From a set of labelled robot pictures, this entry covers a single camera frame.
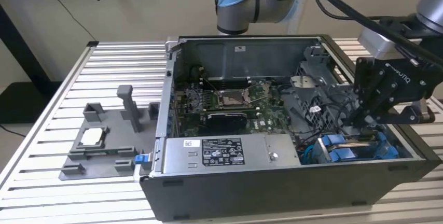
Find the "aluminum extrusion table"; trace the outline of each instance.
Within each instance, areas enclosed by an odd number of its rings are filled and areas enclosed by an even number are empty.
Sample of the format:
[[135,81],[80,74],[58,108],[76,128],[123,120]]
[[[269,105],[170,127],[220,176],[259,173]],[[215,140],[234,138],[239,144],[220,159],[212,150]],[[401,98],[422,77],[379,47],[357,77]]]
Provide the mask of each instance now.
[[[335,41],[354,61],[369,55],[357,39]],[[160,100],[164,45],[166,42],[100,42],[84,50],[0,174],[2,224],[160,223],[132,177],[60,181],[59,173],[83,122],[86,103],[100,102],[106,109],[122,109],[116,97],[120,84],[134,86],[138,106],[147,107],[148,102]],[[443,158],[443,105],[435,98],[429,105],[437,112],[437,121],[414,129]],[[259,222],[443,223],[443,165],[419,182],[399,185],[374,206],[219,218],[211,223]]]

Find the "screw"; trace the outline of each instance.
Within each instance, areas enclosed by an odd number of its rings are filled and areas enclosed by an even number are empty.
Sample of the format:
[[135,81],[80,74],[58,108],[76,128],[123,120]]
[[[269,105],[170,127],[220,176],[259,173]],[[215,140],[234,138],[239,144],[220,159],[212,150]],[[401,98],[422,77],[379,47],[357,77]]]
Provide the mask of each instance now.
[[275,152],[270,153],[270,159],[271,161],[275,161],[279,158],[279,155]]

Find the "warning label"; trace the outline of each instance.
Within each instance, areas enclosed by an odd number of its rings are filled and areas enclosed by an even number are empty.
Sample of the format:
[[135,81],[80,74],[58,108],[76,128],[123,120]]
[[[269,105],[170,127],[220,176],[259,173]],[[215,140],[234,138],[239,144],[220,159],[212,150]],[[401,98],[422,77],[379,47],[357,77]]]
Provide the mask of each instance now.
[[245,164],[241,138],[216,138],[202,140],[204,166]]

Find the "white sticker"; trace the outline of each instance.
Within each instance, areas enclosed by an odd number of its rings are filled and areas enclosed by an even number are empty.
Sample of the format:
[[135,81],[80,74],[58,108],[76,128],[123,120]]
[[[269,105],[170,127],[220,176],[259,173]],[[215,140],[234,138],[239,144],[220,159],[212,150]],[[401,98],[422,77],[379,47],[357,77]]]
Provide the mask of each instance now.
[[200,147],[200,140],[199,139],[183,140],[183,147]]
[[310,108],[310,113],[318,113],[322,110],[319,106],[314,106]]
[[247,46],[235,46],[234,47],[234,52],[245,52],[247,51]]

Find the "blue latch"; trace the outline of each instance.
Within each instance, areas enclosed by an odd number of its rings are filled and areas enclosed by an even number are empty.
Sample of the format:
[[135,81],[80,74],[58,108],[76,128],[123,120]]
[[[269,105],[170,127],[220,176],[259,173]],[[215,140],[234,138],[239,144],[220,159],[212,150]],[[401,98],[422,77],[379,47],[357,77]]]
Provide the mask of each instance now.
[[144,154],[144,155],[136,155],[136,158],[134,160],[135,164],[146,164],[150,163],[150,154]]

